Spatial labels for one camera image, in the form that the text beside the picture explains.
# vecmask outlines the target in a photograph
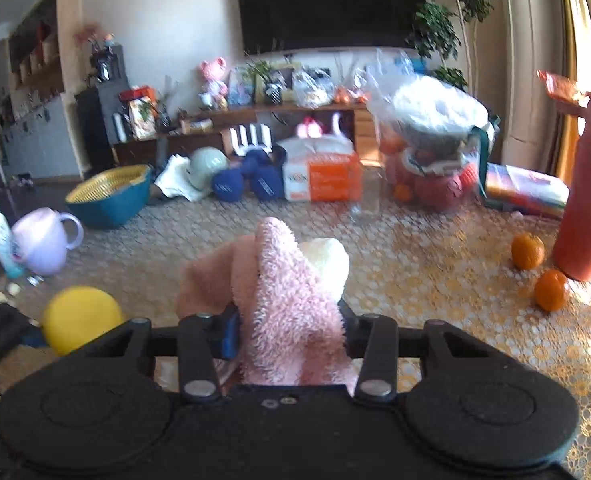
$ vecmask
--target pink teddy bear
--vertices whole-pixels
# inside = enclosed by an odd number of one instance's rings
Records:
[[[229,93],[229,88],[222,82],[224,74],[226,74],[226,59],[224,57],[219,57],[210,63],[203,61],[200,63],[200,69],[206,79],[205,93],[211,94],[216,101]]]

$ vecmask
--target red water bottle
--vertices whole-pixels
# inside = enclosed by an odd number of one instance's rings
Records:
[[[586,108],[558,102],[560,112],[583,117],[569,200],[564,210],[553,261],[570,278],[591,282],[591,100]]]

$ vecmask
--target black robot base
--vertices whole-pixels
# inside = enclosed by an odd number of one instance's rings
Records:
[[[423,330],[340,304],[344,386],[236,386],[213,359],[238,352],[239,314],[171,328],[132,319],[13,386],[0,399],[0,478],[573,478],[560,465],[578,425],[550,378],[440,320]],[[179,394],[152,379],[177,356]],[[397,393],[398,357],[422,380]]]

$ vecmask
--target orange and white package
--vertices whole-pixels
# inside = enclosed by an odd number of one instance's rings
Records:
[[[361,195],[362,167],[353,143],[342,137],[288,139],[282,168],[284,195],[291,202],[356,200]]]

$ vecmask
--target black tv screen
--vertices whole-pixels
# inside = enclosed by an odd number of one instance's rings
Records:
[[[248,54],[407,45],[424,0],[240,0]]]

